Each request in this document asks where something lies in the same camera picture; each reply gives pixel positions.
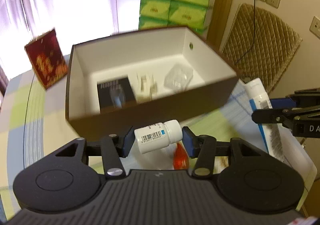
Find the brown quilted chair cover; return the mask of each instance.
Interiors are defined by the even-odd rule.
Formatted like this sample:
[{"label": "brown quilted chair cover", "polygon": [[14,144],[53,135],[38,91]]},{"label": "brown quilted chair cover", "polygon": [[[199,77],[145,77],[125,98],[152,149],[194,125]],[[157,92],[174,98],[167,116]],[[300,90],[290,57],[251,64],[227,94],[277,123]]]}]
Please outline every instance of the brown quilted chair cover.
[{"label": "brown quilted chair cover", "polygon": [[241,4],[222,53],[242,72],[241,79],[259,77],[270,93],[289,66],[302,38],[281,18],[256,7],[256,37],[252,45],[253,5]]}]

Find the sheer purple curtain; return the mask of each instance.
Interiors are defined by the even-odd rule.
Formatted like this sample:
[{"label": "sheer purple curtain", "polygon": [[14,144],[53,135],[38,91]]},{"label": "sheer purple curtain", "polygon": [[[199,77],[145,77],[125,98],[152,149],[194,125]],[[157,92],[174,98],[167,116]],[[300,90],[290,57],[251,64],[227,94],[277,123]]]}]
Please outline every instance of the sheer purple curtain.
[{"label": "sheer purple curtain", "polygon": [[0,51],[0,58],[4,71],[14,77],[31,69],[24,45],[52,28],[63,54],[71,52],[72,44],[118,32],[116,0],[0,0],[0,25],[0,40],[6,39],[7,50],[15,55]]}]

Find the open cardboard box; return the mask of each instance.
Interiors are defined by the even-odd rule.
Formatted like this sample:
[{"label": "open cardboard box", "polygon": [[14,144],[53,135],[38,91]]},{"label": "open cardboard box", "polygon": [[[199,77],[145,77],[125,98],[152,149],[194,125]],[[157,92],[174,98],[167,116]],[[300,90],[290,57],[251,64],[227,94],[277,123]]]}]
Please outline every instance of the open cardboard box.
[{"label": "open cardboard box", "polygon": [[[193,68],[187,90],[163,86],[176,64]],[[135,90],[137,73],[151,73],[157,97],[141,104],[100,110],[97,83],[128,76]],[[73,45],[66,90],[66,119],[89,141],[107,134],[123,135],[168,120],[183,121],[225,104],[238,81],[236,71],[187,27],[121,33]]]}]

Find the ridged black plastic surface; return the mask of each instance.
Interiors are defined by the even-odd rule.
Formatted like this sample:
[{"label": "ridged black plastic surface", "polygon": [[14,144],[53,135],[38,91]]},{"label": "ridged black plastic surface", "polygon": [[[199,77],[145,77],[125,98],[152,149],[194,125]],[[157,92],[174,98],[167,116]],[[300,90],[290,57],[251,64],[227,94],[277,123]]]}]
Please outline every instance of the ridged black plastic surface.
[{"label": "ridged black plastic surface", "polygon": [[97,198],[77,210],[41,214],[24,209],[8,224],[285,225],[299,216],[295,210],[273,215],[239,210],[209,181],[193,179],[184,170],[132,170],[125,179],[107,182]]}]

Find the white pill bottle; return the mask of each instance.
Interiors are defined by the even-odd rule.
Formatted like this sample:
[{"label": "white pill bottle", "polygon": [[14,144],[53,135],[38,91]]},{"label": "white pill bottle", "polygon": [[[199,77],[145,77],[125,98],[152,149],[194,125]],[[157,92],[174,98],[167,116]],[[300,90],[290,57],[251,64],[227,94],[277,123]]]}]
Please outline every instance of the white pill bottle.
[{"label": "white pill bottle", "polygon": [[134,131],[141,154],[164,148],[182,140],[182,130],[177,120],[156,123]]}]

